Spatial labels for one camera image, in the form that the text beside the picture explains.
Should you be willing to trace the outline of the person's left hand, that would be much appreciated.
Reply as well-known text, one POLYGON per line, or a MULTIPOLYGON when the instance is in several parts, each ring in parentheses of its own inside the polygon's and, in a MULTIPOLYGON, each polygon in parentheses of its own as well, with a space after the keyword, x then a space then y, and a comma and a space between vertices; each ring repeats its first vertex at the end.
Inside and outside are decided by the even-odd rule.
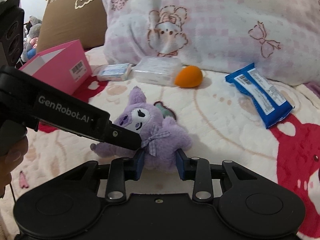
POLYGON ((14 144, 9 152, 1 157, 0 161, 0 196, 3 198, 5 187, 11 183, 11 172, 23 161, 28 151, 28 138, 24 136, 14 144))

